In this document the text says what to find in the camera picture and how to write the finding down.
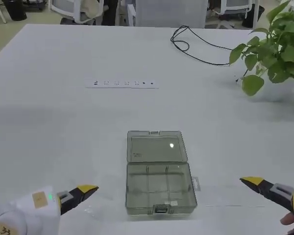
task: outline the white power strip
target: white power strip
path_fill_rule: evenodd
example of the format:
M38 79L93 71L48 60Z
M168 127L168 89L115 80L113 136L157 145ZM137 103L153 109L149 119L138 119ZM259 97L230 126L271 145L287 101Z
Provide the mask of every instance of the white power strip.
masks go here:
M158 89L154 81L93 81L86 84L87 88L131 88L131 89Z

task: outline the white pot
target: white pot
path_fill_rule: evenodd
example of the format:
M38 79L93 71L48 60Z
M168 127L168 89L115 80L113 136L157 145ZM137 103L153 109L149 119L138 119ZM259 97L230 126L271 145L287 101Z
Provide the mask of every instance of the white pot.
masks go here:
M245 76L251 74L256 74L256 66L252 71L248 71ZM252 99L270 102L294 101L294 78L290 77L282 83L272 83L267 72L261 75L261 78L265 83L255 95L251 96ZM239 79L238 84L242 87L241 79Z

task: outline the desk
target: desk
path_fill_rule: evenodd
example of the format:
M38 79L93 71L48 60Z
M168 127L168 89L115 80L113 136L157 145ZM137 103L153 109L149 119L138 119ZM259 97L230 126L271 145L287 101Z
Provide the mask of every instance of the desk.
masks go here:
M173 32L26 25L0 52L0 202L44 185L61 191L97 184L91 198L61 218L59 234L108 234L107 224L137 225L124 207L127 132L181 130L201 186L198 208L184 218L192 223L186 232L206 234L208 227L209 234L285 234L288 228L279 224L285 209L239 178L294 186L294 103L251 102L234 82L245 71L241 62L199 63L175 49ZM230 48L253 36L245 30L195 32ZM180 37L193 55L228 61L229 51L188 33ZM159 89L87 89L89 78L154 79ZM195 228L196 221L206 230Z

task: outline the box lid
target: box lid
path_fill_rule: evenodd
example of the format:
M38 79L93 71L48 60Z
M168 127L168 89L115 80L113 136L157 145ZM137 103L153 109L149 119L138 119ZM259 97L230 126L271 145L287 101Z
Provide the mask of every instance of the box lid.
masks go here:
M128 162L187 162L180 131L129 131Z

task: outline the black cable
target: black cable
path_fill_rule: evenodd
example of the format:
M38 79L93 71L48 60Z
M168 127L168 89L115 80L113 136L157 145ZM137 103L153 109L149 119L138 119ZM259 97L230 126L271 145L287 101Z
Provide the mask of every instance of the black cable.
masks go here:
M211 45L211 46L218 47L218 48L225 49L225 50L232 50L232 49L229 49L229 48L226 48L226 47L221 47L221 46L218 46L218 45L214 45L214 44L212 44L212 43L210 43L210 42L204 40L203 38L199 37L199 36L198 36L194 31L192 31L188 26L186 26L186 25L182 25L180 28L178 28L178 29L173 33L173 35L172 35L172 37L171 37L171 39L170 39L170 41L174 44L174 46L175 46L179 51L181 51L181 52L183 52L184 54L186 54L186 55L192 57L193 59L196 59L196 60L198 60L198 61L200 61L200 62L203 62L203 63L209 64L209 65L217 65L217 66L225 66L225 65L229 65L229 63L226 63L226 64L215 64L215 63L211 63L211 62L208 62L208 61L201 60L201 59L199 59L199 58L197 58L197 57L195 57L195 56L192 56L192 55L190 55L189 53L187 53L187 51L190 49L190 45L189 45L189 43L186 42L186 41L183 41L183 40L176 40L176 39L175 39L178 35L180 35L180 34L183 33L184 31L186 31L187 29L188 29L189 31L191 31L196 37L198 37L199 39L201 39L202 41L204 41L205 43L207 43L207 44L209 44L209 45ZM184 44L187 45L187 48L186 48L186 49L182 49L182 48L180 48L176 43L184 43Z

